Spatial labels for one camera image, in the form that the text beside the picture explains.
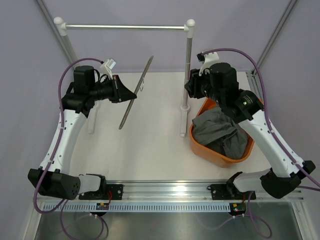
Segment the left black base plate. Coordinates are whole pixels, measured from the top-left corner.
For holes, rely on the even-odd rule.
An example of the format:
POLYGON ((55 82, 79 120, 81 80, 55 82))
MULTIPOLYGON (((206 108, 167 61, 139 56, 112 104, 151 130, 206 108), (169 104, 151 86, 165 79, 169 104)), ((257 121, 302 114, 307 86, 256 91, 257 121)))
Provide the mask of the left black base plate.
POLYGON ((123 198, 123 184, 110 184, 107 183, 97 191, 85 192, 79 195, 79 200, 111 200, 117 201, 123 198))

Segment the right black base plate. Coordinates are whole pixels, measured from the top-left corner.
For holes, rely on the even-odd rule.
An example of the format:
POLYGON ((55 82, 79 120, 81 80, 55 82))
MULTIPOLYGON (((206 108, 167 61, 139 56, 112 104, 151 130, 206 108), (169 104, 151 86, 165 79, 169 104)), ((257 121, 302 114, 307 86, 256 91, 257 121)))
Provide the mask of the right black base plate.
POLYGON ((212 200, 243 200, 244 194, 226 183, 214 183, 206 187, 212 200))

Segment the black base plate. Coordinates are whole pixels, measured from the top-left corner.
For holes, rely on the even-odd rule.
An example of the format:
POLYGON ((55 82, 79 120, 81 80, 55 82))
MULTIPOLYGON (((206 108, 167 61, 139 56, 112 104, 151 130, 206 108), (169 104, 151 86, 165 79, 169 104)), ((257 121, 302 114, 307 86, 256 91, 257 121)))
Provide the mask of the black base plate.
POLYGON ((212 200, 243 200, 244 194, 226 183, 214 183, 206 187, 212 200))
POLYGON ((85 192, 79 195, 79 200, 111 200, 117 201, 123 198, 123 184, 110 184, 107 183, 97 191, 85 192))

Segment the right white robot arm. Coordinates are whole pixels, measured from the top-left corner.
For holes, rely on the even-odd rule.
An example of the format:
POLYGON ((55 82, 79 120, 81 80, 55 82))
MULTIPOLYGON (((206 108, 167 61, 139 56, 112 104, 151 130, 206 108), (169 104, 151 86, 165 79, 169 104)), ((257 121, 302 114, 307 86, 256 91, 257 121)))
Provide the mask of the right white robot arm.
POLYGON ((184 88, 191 98, 208 98, 216 102, 222 112, 253 139, 270 164, 264 171, 240 171, 230 177, 226 192, 231 198, 237 199, 246 192, 265 191, 281 199, 315 170, 311 160, 293 155, 265 115, 267 107, 252 91, 239 87, 237 71, 229 63, 215 63, 204 71, 192 69, 184 88))

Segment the orange plastic basket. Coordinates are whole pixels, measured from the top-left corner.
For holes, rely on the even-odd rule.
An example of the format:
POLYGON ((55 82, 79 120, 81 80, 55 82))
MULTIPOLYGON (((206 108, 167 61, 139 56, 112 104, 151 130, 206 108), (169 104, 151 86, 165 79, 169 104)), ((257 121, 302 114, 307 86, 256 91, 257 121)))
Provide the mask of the orange plastic basket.
MULTIPOLYGON (((214 107, 218 107, 218 105, 213 100, 207 98, 204 101, 204 103, 202 104, 196 117, 201 115, 204 111, 212 109, 214 107)), ((206 161, 213 163, 214 165, 216 165, 220 168, 228 168, 236 163, 241 163, 241 162, 245 161, 250 156, 252 149, 255 145, 253 138, 250 137, 250 135, 248 135, 248 133, 246 132, 247 136, 248 136, 248 143, 247 143, 247 146, 246 146, 246 149, 244 151, 242 158, 231 159, 231 158, 228 158, 228 157, 226 157, 218 152, 215 152, 215 151, 199 144, 198 142, 196 142, 196 140, 194 139, 194 137, 192 135, 193 130, 194 130, 194 125, 193 125, 193 120, 192 120, 191 126, 189 128, 190 149, 192 150, 192 152, 195 155, 203 158, 206 161)))

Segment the metal clothes rack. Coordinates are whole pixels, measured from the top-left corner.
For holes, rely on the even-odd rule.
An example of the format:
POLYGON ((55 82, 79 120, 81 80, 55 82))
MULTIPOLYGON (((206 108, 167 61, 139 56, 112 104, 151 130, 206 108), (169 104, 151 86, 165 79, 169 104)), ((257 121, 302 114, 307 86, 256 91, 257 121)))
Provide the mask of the metal clothes rack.
MULTIPOLYGON (((130 30, 130 31, 182 31, 186 33, 186 55, 185 55, 185 70, 184 70, 184 84, 186 84, 190 78, 190 68, 191 68, 191 55, 192 55, 192 43, 195 30, 195 21, 193 19, 188 19, 186 23, 182 26, 174 25, 107 25, 107 24, 71 24, 66 23, 61 17, 55 17, 53 22, 57 28, 59 35, 62 38, 62 43, 66 47, 67 53, 70 55, 71 60, 75 62, 77 59, 73 46, 68 37, 67 30, 130 30)), ((138 90, 142 91, 144 77, 146 71, 149 69, 151 64, 148 63, 143 70, 143 77, 140 77, 138 83, 138 90)), ((188 94, 186 90, 183 90, 183 97, 180 105, 181 118, 180 118, 180 137, 185 137, 187 134, 187 123, 188 123, 188 112, 190 111, 190 105, 188 103, 188 94)), ((124 116, 118 127, 119 130, 123 128, 126 123, 126 120, 129 116, 130 110, 133 106, 132 103, 129 103, 124 116)))

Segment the aluminium mounting rail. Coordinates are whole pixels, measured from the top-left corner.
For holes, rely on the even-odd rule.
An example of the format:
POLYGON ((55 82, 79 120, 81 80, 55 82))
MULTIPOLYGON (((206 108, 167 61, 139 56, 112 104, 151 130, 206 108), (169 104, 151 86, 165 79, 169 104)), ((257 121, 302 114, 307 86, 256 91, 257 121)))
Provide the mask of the aluminium mounting rail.
POLYGON ((210 185, 218 181, 108 181, 108 184, 122 185, 122 201, 138 202, 201 202, 225 201, 240 203, 243 197, 232 198, 226 194, 218 197, 210 185))

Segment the grey clothes hanger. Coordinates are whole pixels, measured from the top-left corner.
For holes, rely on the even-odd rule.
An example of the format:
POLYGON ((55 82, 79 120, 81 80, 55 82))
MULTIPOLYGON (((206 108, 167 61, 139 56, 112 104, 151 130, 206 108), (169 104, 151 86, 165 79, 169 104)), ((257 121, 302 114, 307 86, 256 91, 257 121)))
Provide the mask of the grey clothes hanger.
MULTIPOLYGON (((151 65, 153 59, 154 59, 154 56, 152 55, 152 56, 148 59, 147 64, 146 64, 146 66, 145 66, 145 68, 144 68, 144 70, 143 70, 143 72, 142 72, 142 74, 141 74, 141 76, 140 76, 140 78, 139 78, 139 81, 138 81, 138 83, 137 83, 137 85, 136 85, 136 87, 135 87, 135 90, 134 90, 134 94, 135 94, 136 96, 137 96, 137 94, 138 94, 139 91, 142 92, 143 89, 144 89, 145 76, 146 76, 146 74, 147 74, 147 72, 148 72, 148 70, 149 70, 149 68, 150 68, 150 65, 151 65)), ((126 121, 127 121, 127 118, 128 118, 128 116, 129 116, 129 113, 130 113, 130 111, 131 111, 131 109, 132 109, 132 106, 133 106, 133 104, 134 104, 134 101, 135 101, 135 99, 132 99, 132 100, 129 101, 129 104, 128 104, 127 108, 126 108, 126 111, 125 111, 125 113, 124 113, 124 115, 123 115, 123 118, 122 118, 122 120, 121 120, 121 122, 120 122, 120 125, 119 125, 119 127, 118 127, 119 130, 121 130, 121 129, 124 127, 124 125, 125 125, 125 123, 126 123, 126 121)))

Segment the grey shorts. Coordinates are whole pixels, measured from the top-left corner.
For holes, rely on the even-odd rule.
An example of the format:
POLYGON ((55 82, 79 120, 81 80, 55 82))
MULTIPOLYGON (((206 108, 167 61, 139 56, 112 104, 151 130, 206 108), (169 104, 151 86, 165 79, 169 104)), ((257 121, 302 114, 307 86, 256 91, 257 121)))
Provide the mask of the grey shorts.
POLYGON ((230 159, 242 158, 248 135, 220 107, 204 111, 192 123, 192 136, 197 143, 230 159))

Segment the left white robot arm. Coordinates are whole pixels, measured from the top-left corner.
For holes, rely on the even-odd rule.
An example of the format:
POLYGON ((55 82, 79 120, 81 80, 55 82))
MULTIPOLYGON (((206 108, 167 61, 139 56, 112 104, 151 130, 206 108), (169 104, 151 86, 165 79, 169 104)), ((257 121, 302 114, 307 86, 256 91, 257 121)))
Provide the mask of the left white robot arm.
POLYGON ((73 71, 73 82, 61 99, 62 114, 47 156, 37 169, 30 169, 28 180, 42 196, 74 200, 89 193, 103 199, 108 192, 105 177, 99 174, 72 176, 71 158, 80 131, 97 101, 122 103, 137 98, 123 85, 118 75, 96 81, 92 66, 78 66, 73 71))

